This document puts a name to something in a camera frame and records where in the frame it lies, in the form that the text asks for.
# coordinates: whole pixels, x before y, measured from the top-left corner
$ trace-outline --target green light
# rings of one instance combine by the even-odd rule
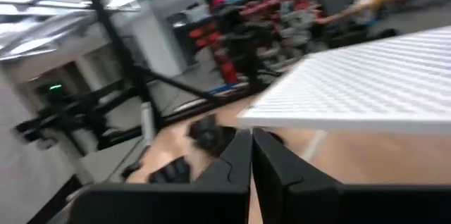
[[[57,89],[57,88],[60,88],[60,87],[62,87],[61,84],[59,84],[59,85],[54,85],[54,86],[51,86],[51,87],[49,88],[49,90]]]

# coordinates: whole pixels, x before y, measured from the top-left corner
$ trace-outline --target white pegboard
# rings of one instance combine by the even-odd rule
[[[312,54],[240,122],[451,134],[451,26]]]

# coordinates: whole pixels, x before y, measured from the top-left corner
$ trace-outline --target wooden table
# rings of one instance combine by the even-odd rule
[[[235,116],[252,98],[237,101],[210,113],[216,113],[222,125],[237,125]],[[144,156],[143,167],[128,182],[146,183],[148,174],[177,157],[186,156],[192,166],[194,180],[212,161],[212,157],[192,147],[185,136],[190,122],[172,125],[157,136]],[[285,140],[285,145],[301,154],[313,137],[313,130],[272,128]],[[451,139],[449,137],[417,137],[368,132],[331,132],[312,164],[344,183],[371,184],[449,184],[451,183]],[[252,181],[249,223],[262,223],[257,193]]]

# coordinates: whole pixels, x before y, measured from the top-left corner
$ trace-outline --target concrete floor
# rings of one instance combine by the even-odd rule
[[[387,27],[398,29],[402,34],[427,30],[435,27],[451,25],[451,4],[428,8],[426,10],[408,13],[398,13],[386,20],[379,22],[373,31],[377,32]],[[187,70],[176,80],[203,91],[220,87],[221,76],[217,72],[211,72],[214,63],[211,61],[207,50],[199,52],[199,65]],[[172,86],[161,82],[154,82],[149,86],[156,98],[156,102],[165,115],[187,101],[196,99],[191,94],[185,93]],[[131,99],[119,106],[109,114],[110,123],[123,129],[128,129],[140,124],[140,103],[138,99]],[[136,145],[139,139],[116,145],[110,149],[98,151],[83,159],[85,166],[96,182],[104,181],[118,165],[121,159]],[[127,158],[123,165],[111,176],[110,181],[121,181],[119,174],[122,169],[131,164],[141,152],[143,146],[138,146]]]

